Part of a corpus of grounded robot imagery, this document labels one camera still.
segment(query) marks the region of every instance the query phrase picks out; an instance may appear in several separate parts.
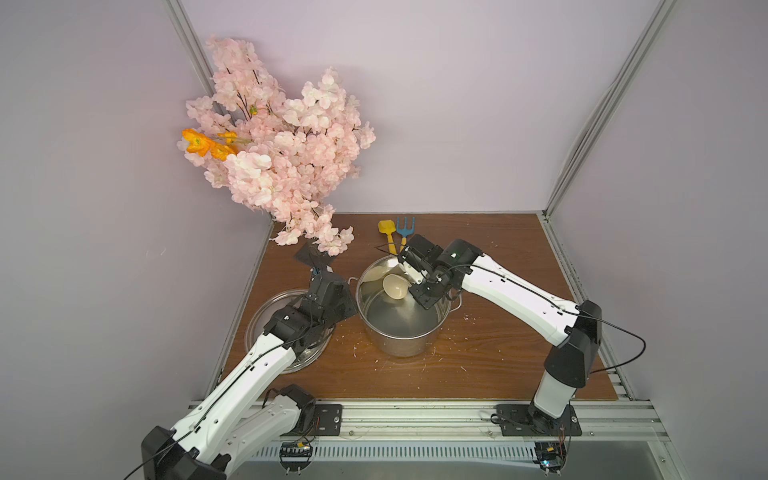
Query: white wall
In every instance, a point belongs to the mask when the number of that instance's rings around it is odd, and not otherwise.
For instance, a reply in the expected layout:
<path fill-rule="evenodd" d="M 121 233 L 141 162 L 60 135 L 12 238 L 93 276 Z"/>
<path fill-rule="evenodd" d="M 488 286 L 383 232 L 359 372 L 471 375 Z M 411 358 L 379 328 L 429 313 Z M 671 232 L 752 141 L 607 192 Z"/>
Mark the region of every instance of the white wall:
<path fill-rule="evenodd" d="M 339 211 L 542 210 L 658 0 L 184 0 L 289 96 L 336 67 L 377 140 Z"/>
<path fill-rule="evenodd" d="M 554 226 L 691 478 L 765 478 L 768 3 L 676 9 Z"/>
<path fill-rule="evenodd" d="M 267 218 L 176 149 L 160 2 L 0 6 L 0 471 L 122 478 L 205 394 Z"/>

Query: wooden table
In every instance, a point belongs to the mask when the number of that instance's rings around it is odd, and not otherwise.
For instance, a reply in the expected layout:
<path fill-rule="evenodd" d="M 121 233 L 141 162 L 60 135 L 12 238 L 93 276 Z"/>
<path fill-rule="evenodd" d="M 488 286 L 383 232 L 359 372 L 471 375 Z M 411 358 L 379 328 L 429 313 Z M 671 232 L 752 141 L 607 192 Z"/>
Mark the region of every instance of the wooden table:
<path fill-rule="evenodd" d="M 345 278 L 360 276 L 385 254 L 378 222 L 391 215 L 340 214 L 335 227 L 354 227 L 355 240 L 333 262 Z M 276 226 L 274 235 L 282 225 Z M 480 247 L 499 264 L 544 290 L 572 299 L 557 260 L 533 214 L 420 214 L 416 232 L 446 247 L 462 238 Z M 399 236 L 394 235 L 399 243 Z M 240 321 L 224 370 L 243 358 L 245 330 L 259 307 L 273 295 L 307 288 L 309 267 L 293 259 L 298 245 L 270 242 Z M 550 344 L 530 326 L 500 307 L 465 293 L 463 306 L 445 321 L 437 341 L 425 353 L 408 359 L 379 351 L 369 340 L 359 316 L 336 327 L 325 352 L 312 365 L 279 376 L 272 387 L 291 383 L 323 399 L 441 398 L 531 399 L 544 372 Z M 601 368 L 598 359 L 596 368 Z M 607 373 L 591 376 L 579 399 L 616 399 Z"/>

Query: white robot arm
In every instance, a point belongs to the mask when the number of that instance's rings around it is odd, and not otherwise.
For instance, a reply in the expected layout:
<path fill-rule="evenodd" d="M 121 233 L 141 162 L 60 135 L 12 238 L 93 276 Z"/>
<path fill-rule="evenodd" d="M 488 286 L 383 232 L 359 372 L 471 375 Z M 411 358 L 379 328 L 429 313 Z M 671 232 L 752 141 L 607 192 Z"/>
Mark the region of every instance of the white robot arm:
<path fill-rule="evenodd" d="M 318 272 L 299 302 L 277 310 L 253 348 L 222 383 L 171 430 L 155 427 L 141 443 L 147 480 L 224 480 L 280 435 L 309 433 L 315 399 L 291 385 L 240 425 L 272 381 L 325 329 L 357 312 L 346 281 Z"/>
<path fill-rule="evenodd" d="M 576 389 L 586 385 L 598 354 L 600 307 L 589 301 L 578 306 L 546 292 L 464 240 L 454 240 L 443 250 L 415 235 L 398 260 L 415 282 L 409 292 L 425 308 L 451 290 L 465 290 L 499 305 L 552 344 L 528 421 L 542 434 L 556 435 L 565 407 Z"/>

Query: pot rim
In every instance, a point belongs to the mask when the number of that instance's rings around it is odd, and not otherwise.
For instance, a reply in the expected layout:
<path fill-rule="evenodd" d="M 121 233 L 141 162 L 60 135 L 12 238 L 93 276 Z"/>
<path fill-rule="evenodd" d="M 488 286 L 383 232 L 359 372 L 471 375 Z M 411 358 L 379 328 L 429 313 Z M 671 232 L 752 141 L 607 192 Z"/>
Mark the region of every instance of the pot rim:
<path fill-rule="evenodd" d="M 376 265 L 379 265 L 382 261 L 390 259 L 390 258 L 397 258 L 397 256 L 396 255 L 387 255 L 386 257 L 379 258 L 375 262 L 373 262 L 370 265 L 368 265 L 368 268 L 366 268 L 365 271 L 362 272 L 362 275 L 360 276 L 360 279 L 366 278 L 366 273 L 368 273 L 369 270 L 371 270 Z M 362 285 L 362 282 L 358 280 L 357 281 L 357 286 L 355 287 L 355 304 L 357 305 L 357 312 L 360 314 L 360 318 L 362 319 L 362 322 L 366 324 L 366 327 L 370 328 L 371 330 L 373 330 L 374 332 L 378 333 L 379 335 L 385 336 L 385 337 L 387 337 L 389 339 L 393 339 L 393 340 L 418 340 L 418 339 L 421 339 L 421 338 L 423 338 L 425 336 L 431 335 L 432 333 L 434 333 L 434 332 L 436 332 L 437 330 L 440 329 L 442 324 L 445 323 L 445 319 L 448 318 L 448 315 L 451 312 L 450 311 L 451 309 L 450 309 L 450 306 L 449 306 L 447 311 L 445 312 L 445 315 L 442 315 L 442 318 L 437 322 L 437 325 L 435 326 L 435 328 L 429 330 L 426 333 L 422 333 L 421 335 L 418 335 L 418 336 L 394 336 L 394 335 L 392 335 L 390 333 L 384 333 L 381 330 L 379 330 L 376 327 L 374 327 L 373 325 L 371 325 L 371 322 L 369 322 L 368 319 L 366 318 L 366 316 L 362 314 L 362 305 L 360 304 L 360 285 Z M 439 300 L 439 302 L 442 302 L 443 300 L 447 300 L 447 299 L 446 298 L 442 298 L 442 299 Z"/>

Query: orange flower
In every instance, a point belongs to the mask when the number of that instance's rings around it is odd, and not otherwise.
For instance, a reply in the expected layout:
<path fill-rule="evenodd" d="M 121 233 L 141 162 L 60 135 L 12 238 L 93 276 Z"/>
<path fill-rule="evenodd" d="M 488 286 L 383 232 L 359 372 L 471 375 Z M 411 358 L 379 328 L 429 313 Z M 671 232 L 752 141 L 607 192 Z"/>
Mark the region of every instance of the orange flower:
<path fill-rule="evenodd" d="M 198 154 L 201 157 L 205 156 L 210 148 L 216 144 L 216 142 L 210 138 L 192 130 L 191 128 L 182 131 L 181 136 L 184 137 L 184 140 L 190 143 L 190 146 L 187 147 L 187 151 L 191 154 Z"/>
<path fill-rule="evenodd" d="M 217 158 L 218 160 L 225 161 L 227 159 L 227 155 L 229 154 L 237 155 L 237 149 L 235 147 L 218 144 L 216 142 L 214 142 L 214 144 L 210 146 L 210 155 L 213 158 Z"/>
<path fill-rule="evenodd" d="M 219 137 L 226 138 L 227 145 L 229 145 L 237 139 L 237 134 L 233 131 L 228 131 L 226 134 L 219 134 Z"/>

